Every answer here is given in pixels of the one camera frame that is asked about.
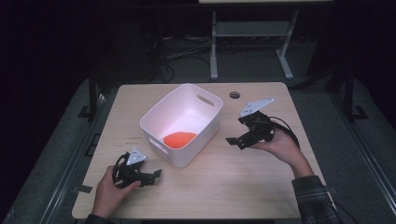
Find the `person's right hand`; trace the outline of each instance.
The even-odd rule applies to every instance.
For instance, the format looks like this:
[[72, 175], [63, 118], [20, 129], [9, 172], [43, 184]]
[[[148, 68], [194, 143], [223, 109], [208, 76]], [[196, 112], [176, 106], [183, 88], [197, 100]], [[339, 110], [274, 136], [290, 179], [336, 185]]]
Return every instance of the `person's right hand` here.
[[314, 174], [308, 160], [291, 137], [278, 128], [274, 128], [272, 141], [259, 142], [251, 148], [270, 152], [280, 161], [287, 163], [291, 167], [295, 178]]

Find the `floor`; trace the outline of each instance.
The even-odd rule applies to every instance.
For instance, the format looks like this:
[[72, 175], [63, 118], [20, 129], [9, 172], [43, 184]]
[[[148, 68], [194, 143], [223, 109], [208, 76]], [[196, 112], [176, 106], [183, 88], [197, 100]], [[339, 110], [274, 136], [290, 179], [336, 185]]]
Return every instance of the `floor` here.
[[[164, 44], [168, 56], [172, 56], [206, 42], [206, 38], [170, 38]], [[277, 61], [275, 49], [280, 43], [282, 39], [224, 39], [219, 43], [216, 82], [279, 81], [290, 87], [303, 82], [316, 42], [294, 40], [290, 44], [288, 60], [295, 75], [293, 80], [284, 78]], [[150, 83], [208, 82], [208, 59], [208, 50], [203, 49], [169, 61], [167, 66], [158, 67]], [[381, 185], [375, 174], [377, 170], [364, 155], [370, 152], [389, 184], [395, 186], [396, 132], [358, 80], [355, 80], [353, 105], [361, 106], [368, 119], [349, 122], [342, 109], [343, 90], [336, 94], [325, 91], [329, 78], [324, 77], [302, 90], [290, 90], [290, 94], [340, 216], [345, 223], [355, 223], [352, 217], [359, 223], [395, 223], [396, 213], [389, 206], [384, 184]], [[88, 80], [80, 84], [4, 223], [83, 223], [71, 216], [71, 210], [117, 90], [114, 87], [100, 95], [98, 114], [88, 122], [87, 118], [78, 117], [81, 108], [89, 104]], [[114, 221], [140, 223], [140, 220]], [[276, 220], [286, 224], [299, 222]]]

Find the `orange cloth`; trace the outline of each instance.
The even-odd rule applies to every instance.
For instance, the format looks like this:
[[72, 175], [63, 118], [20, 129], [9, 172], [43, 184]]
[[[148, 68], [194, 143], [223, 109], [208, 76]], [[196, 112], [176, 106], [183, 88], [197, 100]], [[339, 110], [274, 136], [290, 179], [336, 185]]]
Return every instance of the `orange cloth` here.
[[180, 149], [186, 146], [196, 135], [196, 133], [184, 132], [171, 133], [163, 139], [163, 142], [172, 149]]

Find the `plaid sleeve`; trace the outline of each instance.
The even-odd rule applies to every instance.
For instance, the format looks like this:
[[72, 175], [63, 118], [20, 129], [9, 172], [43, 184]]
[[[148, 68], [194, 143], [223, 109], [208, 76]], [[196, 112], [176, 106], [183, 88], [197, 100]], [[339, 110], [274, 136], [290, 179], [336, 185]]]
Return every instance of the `plaid sleeve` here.
[[291, 181], [303, 223], [343, 223], [317, 175]]
[[84, 224], [114, 224], [114, 222], [94, 214], [89, 214]]

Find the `hand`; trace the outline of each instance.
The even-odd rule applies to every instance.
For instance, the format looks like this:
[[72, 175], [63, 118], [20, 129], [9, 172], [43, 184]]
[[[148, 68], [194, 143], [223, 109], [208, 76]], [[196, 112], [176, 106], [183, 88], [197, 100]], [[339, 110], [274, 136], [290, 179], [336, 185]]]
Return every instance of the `hand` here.
[[114, 211], [116, 211], [126, 196], [141, 184], [140, 181], [135, 181], [128, 187], [119, 189], [113, 183], [113, 170], [114, 166], [107, 167], [105, 175], [97, 185], [95, 201], [92, 209], [93, 215], [109, 218]]
[[274, 128], [272, 141], [259, 142], [251, 148], [270, 152], [280, 161], [287, 163], [291, 167], [295, 178], [314, 174], [308, 160], [291, 137], [278, 128]]

